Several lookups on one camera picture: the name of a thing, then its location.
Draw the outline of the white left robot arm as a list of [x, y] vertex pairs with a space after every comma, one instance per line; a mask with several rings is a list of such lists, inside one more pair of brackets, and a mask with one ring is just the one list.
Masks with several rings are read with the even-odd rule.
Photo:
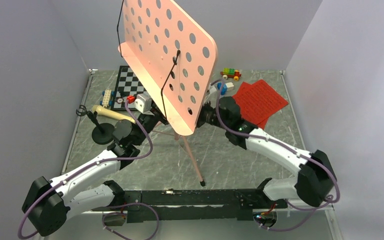
[[117, 210], [123, 205], [125, 192], [114, 181], [91, 190], [87, 187], [149, 156], [153, 147], [150, 132], [158, 123], [168, 123], [158, 110], [132, 119], [119, 120], [115, 125], [98, 123], [92, 138], [97, 144], [107, 145], [106, 149], [74, 170], [50, 180], [41, 176], [32, 182], [21, 207], [24, 215], [17, 230], [20, 240], [37, 234], [49, 236], [85, 211], [98, 207]]

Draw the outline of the pink music stand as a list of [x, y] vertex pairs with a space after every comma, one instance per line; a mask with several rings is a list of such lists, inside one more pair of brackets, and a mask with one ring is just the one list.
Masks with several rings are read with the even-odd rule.
[[195, 132], [218, 59], [214, 38], [173, 0], [126, 0], [119, 52], [173, 130]]

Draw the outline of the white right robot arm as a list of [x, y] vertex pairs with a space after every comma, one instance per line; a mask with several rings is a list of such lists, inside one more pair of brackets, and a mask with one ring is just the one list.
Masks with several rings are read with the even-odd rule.
[[267, 178], [258, 186], [255, 199], [260, 207], [289, 199], [300, 199], [312, 208], [338, 201], [337, 177], [325, 152], [299, 149], [269, 135], [241, 116], [232, 97], [220, 98], [215, 107], [205, 103], [196, 126], [204, 124], [223, 129], [232, 145], [264, 155], [292, 173], [290, 178]]

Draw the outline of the red sheet music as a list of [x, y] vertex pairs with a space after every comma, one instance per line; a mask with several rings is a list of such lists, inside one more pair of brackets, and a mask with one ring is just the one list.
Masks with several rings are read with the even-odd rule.
[[233, 98], [240, 107], [241, 116], [253, 124], [270, 118], [288, 105], [288, 101], [263, 79], [255, 83], [243, 82]]
[[265, 126], [266, 124], [268, 123], [268, 120], [269, 120], [269, 117], [267, 117], [266, 119], [260, 121], [259, 123], [256, 123], [256, 125], [261, 128], [261, 129], [265, 129]]

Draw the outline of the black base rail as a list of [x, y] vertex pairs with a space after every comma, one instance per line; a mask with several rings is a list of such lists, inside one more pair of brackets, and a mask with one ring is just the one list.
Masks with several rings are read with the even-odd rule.
[[162, 221], [236, 219], [252, 221], [255, 214], [287, 208], [285, 200], [270, 200], [262, 187], [256, 189], [126, 190], [109, 206], [94, 211], [123, 211], [128, 223]]

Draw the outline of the orange yellow toy piece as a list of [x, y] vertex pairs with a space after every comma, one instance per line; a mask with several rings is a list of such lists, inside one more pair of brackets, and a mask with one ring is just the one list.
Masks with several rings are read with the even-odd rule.
[[239, 70], [236, 70], [234, 68], [224, 68], [220, 72], [220, 75], [224, 80], [233, 79], [234, 81], [238, 81], [242, 76]]

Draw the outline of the black microphone stand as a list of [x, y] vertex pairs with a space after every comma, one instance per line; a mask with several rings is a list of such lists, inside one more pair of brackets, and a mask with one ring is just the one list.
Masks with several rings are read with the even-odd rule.
[[95, 125], [91, 133], [92, 140], [98, 145], [106, 145], [113, 141], [113, 131], [115, 127], [110, 123], [99, 123], [96, 111], [87, 110], [84, 105], [79, 105], [75, 111], [79, 117], [87, 116]]

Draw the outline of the black white chessboard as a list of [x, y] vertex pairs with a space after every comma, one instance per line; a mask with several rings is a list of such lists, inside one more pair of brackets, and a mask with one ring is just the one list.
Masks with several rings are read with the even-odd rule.
[[119, 67], [115, 88], [113, 91], [116, 93], [114, 105], [111, 108], [113, 111], [124, 111], [124, 101], [128, 96], [148, 93], [145, 87], [137, 78], [136, 74], [128, 65], [121, 65]]

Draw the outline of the white blue toy brick car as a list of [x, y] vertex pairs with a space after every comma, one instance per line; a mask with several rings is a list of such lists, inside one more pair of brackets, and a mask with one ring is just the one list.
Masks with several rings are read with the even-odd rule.
[[107, 88], [102, 92], [102, 100], [100, 101], [100, 105], [106, 109], [111, 109], [114, 106], [115, 96], [115, 91]]

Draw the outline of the blue toy block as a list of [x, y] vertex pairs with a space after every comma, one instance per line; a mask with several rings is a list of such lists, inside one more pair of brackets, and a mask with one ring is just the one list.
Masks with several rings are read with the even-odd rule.
[[226, 82], [222, 86], [222, 82], [218, 82], [216, 85], [217, 89], [221, 89], [221, 95], [224, 96], [227, 92], [231, 91], [234, 89], [234, 84], [232, 82]]

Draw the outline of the gold microphone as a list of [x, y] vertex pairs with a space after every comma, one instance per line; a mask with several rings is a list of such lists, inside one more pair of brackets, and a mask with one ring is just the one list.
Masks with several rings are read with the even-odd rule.
[[90, 111], [92, 113], [97, 113], [97, 115], [108, 117], [114, 120], [118, 120], [118, 121], [128, 120], [132, 123], [135, 123], [135, 120], [131, 116], [107, 109], [101, 105], [94, 105]]

